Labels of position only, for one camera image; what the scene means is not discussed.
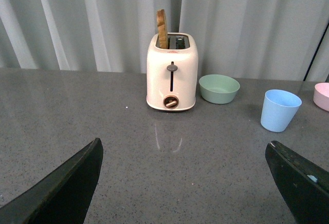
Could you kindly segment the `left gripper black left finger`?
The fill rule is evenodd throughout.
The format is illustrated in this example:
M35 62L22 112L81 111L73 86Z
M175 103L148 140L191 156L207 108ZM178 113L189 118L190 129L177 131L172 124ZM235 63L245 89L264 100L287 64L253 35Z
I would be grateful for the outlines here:
M1 223L84 223L103 161L99 138L1 207Z

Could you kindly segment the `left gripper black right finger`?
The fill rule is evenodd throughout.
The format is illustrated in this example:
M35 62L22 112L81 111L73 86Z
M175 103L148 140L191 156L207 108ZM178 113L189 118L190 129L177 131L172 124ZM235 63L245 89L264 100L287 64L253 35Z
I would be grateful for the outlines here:
M278 141L265 158L275 184L297 223L328 223L328 172Z

